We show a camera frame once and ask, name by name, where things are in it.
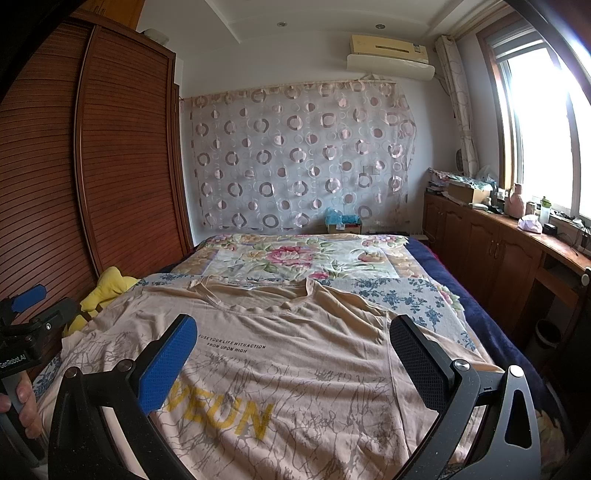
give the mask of hand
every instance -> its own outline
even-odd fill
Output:
[[[23,404],[23,408],[18,415],[27,438],[35,439],[41,434],[41,417],[37,411],[37,400],[33,393],[33,386],[27,372],[21,372],[21,381],[17,386],[17,397]],[[6,413],[10,410],[11,402],[8,396],[0,394],[0,413]]]

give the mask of circle pattern curtain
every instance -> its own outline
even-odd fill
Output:
[[[334,208],[359,215],[364,231],[408,229],[417,129],[396,83],[265,87],[190,105],[204,226],[318,231]]]

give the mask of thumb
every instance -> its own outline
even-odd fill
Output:
[[[11,405],[10,398],[7,395],[0,394],[0,413],[6,413],[10,410]]]

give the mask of ceiling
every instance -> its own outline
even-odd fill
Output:
[[[155,28],[186,60],[268,35],[347,31],[430,44],[502,0],[146,0],[138,31]],[[383,30],[376,29],[383,24]]]

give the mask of curtain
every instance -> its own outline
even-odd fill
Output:
[[[472,137],[472,107],[462,58],[455,40],[445,35],[436,40],[435,50],[443,68],[443,76],[452,98],[453,112],[460,132],[464,175],[474,177],[479,170],[478,154]]]
[[[318,231],[333,208],[363,230],[408,230],[416,125],[386,81],[323,82],[190,99],[194,177],[211,229]]]

